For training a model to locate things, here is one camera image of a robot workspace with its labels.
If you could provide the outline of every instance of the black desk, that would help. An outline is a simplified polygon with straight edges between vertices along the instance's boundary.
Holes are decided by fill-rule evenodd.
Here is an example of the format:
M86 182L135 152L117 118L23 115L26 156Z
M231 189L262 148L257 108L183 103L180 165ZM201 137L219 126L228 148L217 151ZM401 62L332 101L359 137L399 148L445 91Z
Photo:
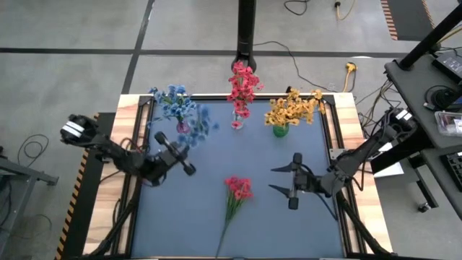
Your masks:
M395 61L385 65L388 78L395 84L409 111L416 119L418 129L393 149L375 158L371 166L376 173L420 152L417 157L413 158L414 162L418 162L414 163L413 167L428 165L454 210L462 219L462 193L456 188L439 158L440 155L462 151L462 138L440 134L435 113L423 106L425 92L432 86L445 85L454 90L460 91L460 89L455 82L432 65L433 60L435 58L431 55L423 56L409 71L400 69Z

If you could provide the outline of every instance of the black metal frame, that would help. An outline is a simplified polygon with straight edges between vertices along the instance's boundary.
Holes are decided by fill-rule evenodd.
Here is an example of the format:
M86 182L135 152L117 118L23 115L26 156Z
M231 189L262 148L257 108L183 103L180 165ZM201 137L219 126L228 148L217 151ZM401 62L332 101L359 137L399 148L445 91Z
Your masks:
M257 95L256 100L269 100L271 98L280 98L283 95L284 94ZM303 97L303 98L312 97L312 95L307 95L307 94L301 94L300 96ZM151 100L153 100L152 96L141 96L140 97L138 111L136 112L136 120L135 120L136 125L135 125L135 129L134 129L135 132L134 132L133 140L138 139L139 125L141 123L141 114L142 114L142 111L143 111L143 104L146 103L146 98L150 98ZM226 100L226 95L223 95L223 94L192 95L191 99L193 99L193 100ZM334 96L333 95L324 95L323 99L324 99L324 101L326 101L326 103L329 104L330 109L331 109L332 121L333 121L333 125L334 125L335 132L336 132L336 139L337 139L338 146L339 146L339 148L343 148L344 143L343 143L343 139L342 139L342 135L341 135L339 118L338 118L338 115L337 115L337 112L336 112L336 105L335 105ZM151 102L150 106L149 106L148 118L150 118L153 113L154 113L154 102ZM331 156L329 155L329 149L332 149L333 145L332 145L332 141L331 141L330 129L328 127L328 119L327 119L326 114L320 114L320 116L321 116L321 123L322 123L323 129L324 129L324 141L326 143L326 150L327 150L327 153L328 153L326 156L328 156L329 162L331 163L332 159L331 159ZM143 136L143 145L146 145L147 142L148 142L148 139L149 139L149 135L150 135L150 129L147 126L145 128L144 133L145 134ZM122 200L124 200L125 202L127 201L128 188L130 186L130 180L131 180L131 178L125 178L124 179L121 201ZM137 198L139 198L140 193L141 193L141 179L137 179L134 194L132 196L136 196ZM351 186L349 186L349 188L347 187L347 197L348 197L348 201L349 201L350 205L352 206L354 212L357 214L358 213L357 203L356 203L356 199L354 197L354 192L353 192ZM337 198L333 198L333 201L334 201L334 205L338 204L337 203ZM336 211L337 211L337 213L339 215L339 226L340 226L340 229L341 229L341 239L342 239L342 241L344 243L345 256L347 256L349 254L354 253L353 249L352 249L351 238L349 237L347 217L346 217L345 212L343 210L339 210L339 208L337 206L336 206ZM125 251L123 253L124 257L126 257L127 259L131 258L131 249L132 249L133 236L134 236L135 224L136 224L136 213L137 213L137 207L134 210L134 212L132 212L130 224L129 224L129 227L128 227L128 237L127 237L127 241L126 241L126 249L125 249ZM362 239L361 235L359 234L358 229L356 229L356 227L354 227L354 229L355 229L358 244L359 244L359 252L360 253L366 253L365 241ZM113 245L113 247L111 248L111 253L114 254L114 255L118 254L118 242L119 242L119 239L120 238L118 238L117 243L115 243Z

